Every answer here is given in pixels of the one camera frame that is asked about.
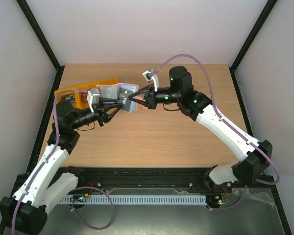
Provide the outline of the tan leather card holder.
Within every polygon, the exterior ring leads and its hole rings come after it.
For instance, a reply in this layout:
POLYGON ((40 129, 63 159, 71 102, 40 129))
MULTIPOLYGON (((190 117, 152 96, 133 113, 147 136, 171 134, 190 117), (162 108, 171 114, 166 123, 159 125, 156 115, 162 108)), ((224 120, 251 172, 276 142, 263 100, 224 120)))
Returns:
MULTIPOLYGON (((131 90, 131 91, 133 91, 133 93, 136 93, 139 90, 138 85, 128 84, 128 83, 118 83, 118 84, 115 84, 114 86, 101 86, 101 87, 96 86, 96 88, 99 89, 101 97, 113 98, 113 99, 117 99, 117 100, 119 100, 120 88, 125 88, 128 90, 131 90)), ((137 111, 138 104, 135 102, 132 102, 132 108, 133 108, 132 112, 137 111)))

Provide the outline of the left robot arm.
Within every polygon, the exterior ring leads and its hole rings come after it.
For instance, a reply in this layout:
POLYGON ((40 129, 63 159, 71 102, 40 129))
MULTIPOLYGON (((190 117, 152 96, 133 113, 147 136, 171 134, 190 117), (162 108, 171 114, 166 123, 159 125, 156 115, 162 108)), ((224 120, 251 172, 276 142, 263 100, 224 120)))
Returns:
POLYGON ((52 133, 43 156, 13 195, 0 201, 2 219, 12 234, 17 231, 39 234, 52 209, 66 194, 75 190, 96 190, 92 185, 82 185, 84 171, 77 167, 69 167, 57 181, 53 183, 52 180, 78 142, 77 129, 95 121, 103 126, 121 108, 116 99, 108 98, 99 98, 86 109, 75 108, 67 100, 54 105, 52 133))

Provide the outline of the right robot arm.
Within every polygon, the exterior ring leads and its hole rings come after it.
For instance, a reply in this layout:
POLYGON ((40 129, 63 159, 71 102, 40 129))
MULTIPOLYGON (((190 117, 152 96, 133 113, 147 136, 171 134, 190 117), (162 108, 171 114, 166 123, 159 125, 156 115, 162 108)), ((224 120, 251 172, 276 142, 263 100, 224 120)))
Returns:
POLYGON ((208 170, 204 187, 216 191, 221 184, 239 181, 253 184, 269 166, 272 145, 265 140, 260 142, 231 122, 213 105, 205 94, 194 90, 192 76, 184 66, 169 70, 170 86, 160 88, 158 77, 152 70, 143 73, 151 84, 129 96, 129 100, 155 109, 158 104, 176 103, 185 116, 203 125, 223 141, 235 154, 233 163, 215 165, 208 170))

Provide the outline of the black vip credit card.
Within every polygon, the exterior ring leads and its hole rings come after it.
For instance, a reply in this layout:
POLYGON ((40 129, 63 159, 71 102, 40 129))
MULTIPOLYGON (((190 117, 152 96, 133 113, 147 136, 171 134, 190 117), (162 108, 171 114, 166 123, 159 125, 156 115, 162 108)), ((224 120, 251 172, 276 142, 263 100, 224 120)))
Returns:
POLYGON ((129 96, 133 94, 133 91, 120 88, 120 94, 119 94, 119 103, 122 105, 122 110, 126 112, 132 112, 132 101, 129 99, 129 96))

